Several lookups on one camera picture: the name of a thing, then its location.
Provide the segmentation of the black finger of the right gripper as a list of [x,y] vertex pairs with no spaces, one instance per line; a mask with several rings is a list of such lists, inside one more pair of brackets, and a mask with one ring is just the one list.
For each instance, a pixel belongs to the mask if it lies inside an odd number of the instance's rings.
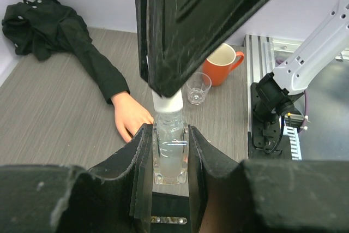
[[135,0],[140,77],[170,98],[269,0]]

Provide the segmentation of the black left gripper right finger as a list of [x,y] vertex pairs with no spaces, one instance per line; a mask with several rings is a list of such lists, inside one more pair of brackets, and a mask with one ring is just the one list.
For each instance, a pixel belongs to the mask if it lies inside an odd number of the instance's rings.
[[348,232],[348,162],[236,162],[188,135],[192,232]]

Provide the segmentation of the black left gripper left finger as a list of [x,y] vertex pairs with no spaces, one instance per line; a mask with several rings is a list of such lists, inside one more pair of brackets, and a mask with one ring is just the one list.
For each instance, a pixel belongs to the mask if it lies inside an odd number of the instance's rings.
[[103,162],[1,166],[1,232],[149,232],[152,126]]

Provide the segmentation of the clear nail polish bottle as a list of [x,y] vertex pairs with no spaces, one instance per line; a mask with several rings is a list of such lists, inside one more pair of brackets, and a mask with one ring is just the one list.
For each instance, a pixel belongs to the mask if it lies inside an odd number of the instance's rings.
[[154,182],[186,183],[189,133],[182,111],[159,113],[153,123],[152,140]]

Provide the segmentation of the white nail polish cap brush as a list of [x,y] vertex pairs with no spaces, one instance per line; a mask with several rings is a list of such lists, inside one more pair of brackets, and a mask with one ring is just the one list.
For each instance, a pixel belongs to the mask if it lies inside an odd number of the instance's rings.
[[172,113],[183,108],[182,91],[179,89],[171,98],[161,97],[152,91],[154,110],[157,113]]

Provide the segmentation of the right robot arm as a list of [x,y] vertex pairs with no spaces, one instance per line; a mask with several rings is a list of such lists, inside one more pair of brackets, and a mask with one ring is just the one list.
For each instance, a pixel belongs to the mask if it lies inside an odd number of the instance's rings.
[[[157,113],[183,107],[181,88],[227,38],[269,0],[135,0],[140,76]],[[284,115],[315,76],[348,46],[348,0],[332,11],[256,91],[262,120]]]

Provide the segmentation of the black sleeve forearm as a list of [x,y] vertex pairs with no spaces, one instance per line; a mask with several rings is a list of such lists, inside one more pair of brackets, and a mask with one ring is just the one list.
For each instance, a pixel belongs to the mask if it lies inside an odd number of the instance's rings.
[[32,53],[45,61],[53,53],[72,53],[109,104],[114,95],[130,91],[122,73],[93,45],[83,18],[58,0],[23,0],[7,6],[2,32],[17,55]]

